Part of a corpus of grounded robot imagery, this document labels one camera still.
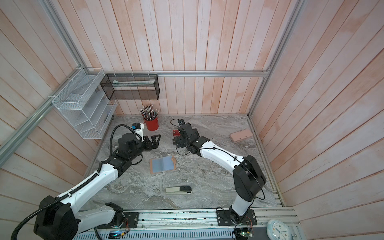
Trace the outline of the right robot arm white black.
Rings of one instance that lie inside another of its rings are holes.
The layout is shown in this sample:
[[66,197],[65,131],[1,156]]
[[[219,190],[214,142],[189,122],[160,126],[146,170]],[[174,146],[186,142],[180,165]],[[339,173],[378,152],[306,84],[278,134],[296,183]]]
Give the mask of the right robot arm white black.
[[210,139],[200,136],[198,130],[183,119],[178,120],[178,131],[180,135],[173,139],[177,149],[185,148],[188,154],[211,160],[232,174],[237,195],[230,207],[230,214],[236,220],[243,217],[267,183],[256,158],[235,155],[220,148]]

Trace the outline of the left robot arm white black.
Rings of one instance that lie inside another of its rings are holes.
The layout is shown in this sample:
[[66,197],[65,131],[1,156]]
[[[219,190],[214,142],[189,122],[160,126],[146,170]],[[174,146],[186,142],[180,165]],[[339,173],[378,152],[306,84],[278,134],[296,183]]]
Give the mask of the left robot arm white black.
[[124,223],[123,209],[114,203],[81,211],[85,203],[102,188],[133,166],[134,159],[144,151],[157,149],[161,135],[138,139],[136,134],[124,134],[118,147],[110,152],[93,175],[56,198],[48,196],[39,206],[34,233],[44,240],[71,240],[77,234],[100,225],[120,227]]

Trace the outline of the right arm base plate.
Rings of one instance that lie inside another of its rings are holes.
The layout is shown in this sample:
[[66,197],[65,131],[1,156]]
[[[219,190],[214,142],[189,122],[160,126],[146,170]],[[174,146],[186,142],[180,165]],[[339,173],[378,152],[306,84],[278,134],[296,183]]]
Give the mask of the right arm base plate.
[[219,226],[256,226],[257,219],[254,210],[248,209],[243,216],[237,215],[232,209],[216,209]]

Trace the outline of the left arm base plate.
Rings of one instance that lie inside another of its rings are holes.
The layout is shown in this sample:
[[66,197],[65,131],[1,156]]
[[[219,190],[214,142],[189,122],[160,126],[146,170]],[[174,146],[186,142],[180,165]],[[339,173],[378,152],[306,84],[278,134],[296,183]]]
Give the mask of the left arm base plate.
[[135,229],[138,226],[139,212],[123,212],[121,217],[114,218],[111,223],[97,226],[101,229],[128,230]]

